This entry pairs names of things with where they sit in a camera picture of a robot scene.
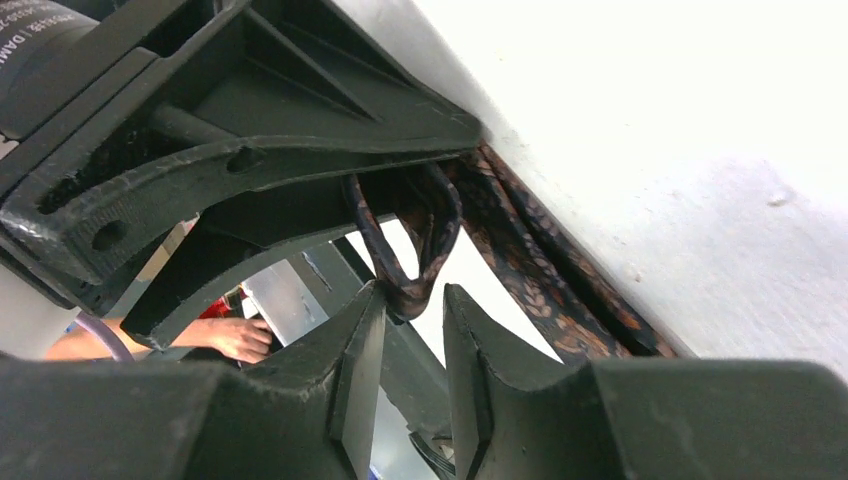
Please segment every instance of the fabric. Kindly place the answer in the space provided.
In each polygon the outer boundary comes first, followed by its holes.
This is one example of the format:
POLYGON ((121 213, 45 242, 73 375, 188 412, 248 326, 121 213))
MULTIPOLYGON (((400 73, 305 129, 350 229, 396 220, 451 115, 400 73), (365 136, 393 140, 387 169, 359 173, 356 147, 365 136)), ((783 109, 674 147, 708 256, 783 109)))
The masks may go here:
POLYGON ((399 318, 414 319, 426 308, 461 224, 566 365, 610 356, 674 356, 488 145, 440 167, 389 170, 375 187, 392 196, 416 247, 421 275, 415 280, 403 273, 370 211, 368 189, 355 175, 346 180, 345 194, 387 306, 399 318))

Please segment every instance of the white floor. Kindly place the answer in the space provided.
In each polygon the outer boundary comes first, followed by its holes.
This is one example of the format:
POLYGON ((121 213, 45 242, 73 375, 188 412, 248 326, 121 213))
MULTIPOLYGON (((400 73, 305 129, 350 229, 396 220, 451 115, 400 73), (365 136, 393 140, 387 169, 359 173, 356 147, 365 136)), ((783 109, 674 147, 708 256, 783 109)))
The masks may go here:
MULTIPOLYGON (((389 244, 395 250, 404 271, 410 278, 416 276, 418 262, 415 249, 400 222, 393 220, 384 223, 383 231, 389 244)), ((347 238, 373 271, 371 259, 359 232, 351 233, 347 238)), ((442 296, 446 283, 462 285, 495 321, 530 345, 558 360, 551 346, 545 342, 542 335, 512 300, 512 297, 509 296, 509 293, 486 265, 483 257, 477 252, 474 244, 471 243, 471 239, 463 230, 460 232, 453 253, 442 268, 436 288, 433 290, 430 305, 424 314, 412 321, 415 330, 443 365, 445 363, 445 347, 442 339, 442 296)))

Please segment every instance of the finger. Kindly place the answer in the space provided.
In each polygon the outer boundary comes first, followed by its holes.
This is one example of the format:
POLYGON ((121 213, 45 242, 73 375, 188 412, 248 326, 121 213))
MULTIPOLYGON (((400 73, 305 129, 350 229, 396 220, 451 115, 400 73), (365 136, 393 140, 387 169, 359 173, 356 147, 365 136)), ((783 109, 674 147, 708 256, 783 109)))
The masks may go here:
POLYGON ((244 350, 239 352, 236 355, 235 360, 245 362, 245 363, 258 363, 262 360, 265 360, 266 355, 262 355, 261 353, 254 352, 253 350, 244 350))
POLYGON ((248 349, 253 350, 254 352, 260 353, 262 355, 268 353, 268 344, 262 343, 259 340, 256 340, 255 338, 245 338, 244 341, 248 349))
POLYGON ((270 345, 271 342, 274 340, 270 333, 266 332, 265 330, 259 330, 257 328, 250 329, 249 334, 251 337, 256 340, 259 340, 265 345, 270 345))
POLYGON ((268 322, 261 318, 254 318, 253 320, 250 320, 250 325, 263 330, 268 330, 269 332, 271 331, 271 326, 268 325, 268 322))

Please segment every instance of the screw hole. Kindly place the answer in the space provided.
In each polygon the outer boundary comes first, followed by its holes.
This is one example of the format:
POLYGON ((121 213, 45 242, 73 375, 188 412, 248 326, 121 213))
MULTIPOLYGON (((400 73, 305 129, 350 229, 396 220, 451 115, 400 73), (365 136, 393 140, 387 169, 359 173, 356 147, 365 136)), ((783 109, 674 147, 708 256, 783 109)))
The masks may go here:
POLYGON ((253 150, 242 148, 227 162, 227 171, 233 175, 238 175, 253 169, 260 163, 260 160, 253 154, 253 150))
POLYGON ((120 220, 113 220, 100 227, 91 241, 91 248, 98 252, 105 252, 114 247, 127 236, 127 226, 120 220))

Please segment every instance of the person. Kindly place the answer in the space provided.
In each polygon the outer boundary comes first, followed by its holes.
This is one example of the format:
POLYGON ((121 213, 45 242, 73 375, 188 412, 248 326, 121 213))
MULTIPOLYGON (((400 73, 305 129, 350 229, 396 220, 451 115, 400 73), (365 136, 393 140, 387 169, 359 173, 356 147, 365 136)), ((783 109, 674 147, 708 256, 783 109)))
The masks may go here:
MULTIPOLYGON (((121 318, 104 319, 133 354, 150 349, 134 342, 121 330, 121 318)), ((256 363, 268 355, 271 328, 262 319, 199 318, 171 344, 173 347, 214 348, 223 355, 245 363, 256 363)), ((110 357, 109 350, 84 328, 74 328, 47 351, 48 361, 95 360, 110 357)))

